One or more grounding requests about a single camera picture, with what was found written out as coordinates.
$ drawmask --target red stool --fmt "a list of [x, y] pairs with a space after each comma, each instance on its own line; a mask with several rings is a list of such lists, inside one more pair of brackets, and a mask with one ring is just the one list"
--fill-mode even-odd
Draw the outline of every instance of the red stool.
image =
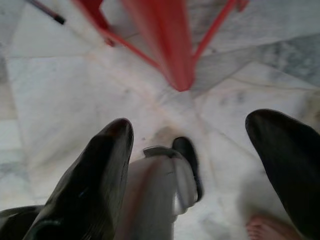
[[155, 56], [155, 61], [110, 30], [110, 25], [99, 8], [103, 0], [72, 1], [108, 45], [114, 46], [116, 42], [126, 46], [161, 71], [169, 84], [180, 92], [192, 86], [197, 60], [230, 11], [235, 7], [242, 11], [248, 3], [248, 0], [228, 0], [193, 54], [184, 0], [122, 0]]

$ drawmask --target marble floor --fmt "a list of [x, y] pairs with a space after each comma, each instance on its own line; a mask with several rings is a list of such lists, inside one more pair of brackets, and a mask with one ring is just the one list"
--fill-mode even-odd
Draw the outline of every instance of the marble floor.
[[[131, 161], [180, 135], [197, 148], [204, 197], [178, 217], [175, 239], [247, 240], [254, 213], [290, 222], [245, 118], [270, 108], [320, 132], [319, 0], [252, 0], [233, 12], [186, 92], [124, 47], [106, 46], [70, 1], [42, 2], [66, 24], [24, 1], [0, 1], [0, 210], [43, 204], [91, 137], [125, 117], [135, 135]], [[221, 3], [187, 2], [195, 46]], [[101, 8], [150, 54], [118, 1]]]

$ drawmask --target foot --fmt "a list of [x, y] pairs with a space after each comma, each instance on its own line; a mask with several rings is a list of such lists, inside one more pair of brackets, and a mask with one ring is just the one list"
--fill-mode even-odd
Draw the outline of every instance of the foot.
[[251, 240], [303, 240], [293, 227], [266, 216], [252, 217], [246, 230]]
[[192, 142], [184, 136], [177, 137], [173, 140], [172, 149], [179, 152], [190, 164], [198, 194], [197, 202], [199, 202], [203, 196], [203, 188], [198, 171], [198, 158]]

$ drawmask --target black leather shoe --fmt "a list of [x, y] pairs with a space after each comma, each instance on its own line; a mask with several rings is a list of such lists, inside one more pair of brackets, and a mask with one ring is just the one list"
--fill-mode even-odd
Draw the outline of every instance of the black leather shoe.
[[198, 171], [199, 162], [192, 142], [185, 136], [177, 137], [173, 140], [172, 149], [178, 151], [190, 164], [198, 194], [197, 202], [199, 202], [203, 196], [203, 187]]

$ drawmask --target bare foot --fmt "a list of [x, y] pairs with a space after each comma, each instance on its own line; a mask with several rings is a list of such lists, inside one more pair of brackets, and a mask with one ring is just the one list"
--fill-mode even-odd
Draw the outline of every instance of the bare foot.
[[303, 240], [293, 227], [266, 216], [252, 217], [246, 230], [251, 240]]

